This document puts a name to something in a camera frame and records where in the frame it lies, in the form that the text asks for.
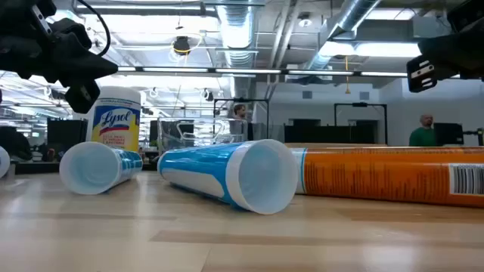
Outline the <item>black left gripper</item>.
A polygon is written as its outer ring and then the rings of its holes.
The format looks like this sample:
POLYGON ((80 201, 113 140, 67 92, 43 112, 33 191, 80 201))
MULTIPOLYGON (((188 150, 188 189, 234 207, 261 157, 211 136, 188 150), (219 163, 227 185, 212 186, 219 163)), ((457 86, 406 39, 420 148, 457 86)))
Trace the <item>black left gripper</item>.
POLYGON ((75 113, 88 113, 101 93, 94 80, 116 73, 117 65, 86 50, 91 42, 81 24, 49 23, 56 11, 52 0, 1 0, 1 69, 31 76, 51 64, 56 49, 58 81, 72 85, 65 100, 75 113), (76 38, 73 47, 67 36, 76 38))

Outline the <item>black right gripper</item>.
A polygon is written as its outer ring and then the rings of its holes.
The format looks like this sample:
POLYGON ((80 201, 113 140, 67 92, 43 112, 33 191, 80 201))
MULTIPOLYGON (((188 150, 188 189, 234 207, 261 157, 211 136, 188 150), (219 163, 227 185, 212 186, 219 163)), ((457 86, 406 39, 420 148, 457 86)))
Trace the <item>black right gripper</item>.
POLYGON ((435 78, 451 78, 459 71, 452 63, 454 46, 463 52, 461 78, 483 78, 483 0, 467 0, 448 12, 454 34, 417 43, 421 55, 406 64, 408 89, 419 93, 437 85, 435 78))

